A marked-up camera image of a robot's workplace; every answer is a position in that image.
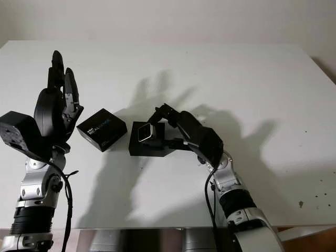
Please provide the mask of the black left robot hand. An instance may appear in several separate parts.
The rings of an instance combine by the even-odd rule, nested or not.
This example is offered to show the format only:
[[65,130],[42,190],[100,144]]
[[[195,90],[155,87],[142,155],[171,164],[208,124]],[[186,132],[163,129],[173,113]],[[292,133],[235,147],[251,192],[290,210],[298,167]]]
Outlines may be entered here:
[[41,136],[52,145],[66,143],[83,110],[74,73],[64,67],[61,53],[55,50],[47,87],[40,92],[34,111]]

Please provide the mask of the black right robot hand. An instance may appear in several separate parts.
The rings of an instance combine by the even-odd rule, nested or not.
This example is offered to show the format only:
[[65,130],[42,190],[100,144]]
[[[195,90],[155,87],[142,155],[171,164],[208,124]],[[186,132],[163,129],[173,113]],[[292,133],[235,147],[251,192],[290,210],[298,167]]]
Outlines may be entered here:
[[161,119],[167,120],[173,128],[178,128],[183,136],[182,139],[163,140],[163,145],[170,149],[197,152],[216,142],[213,129],[203,126],[187,111],[178,112],[165,103],[155,108],[148,123],[154,125]]

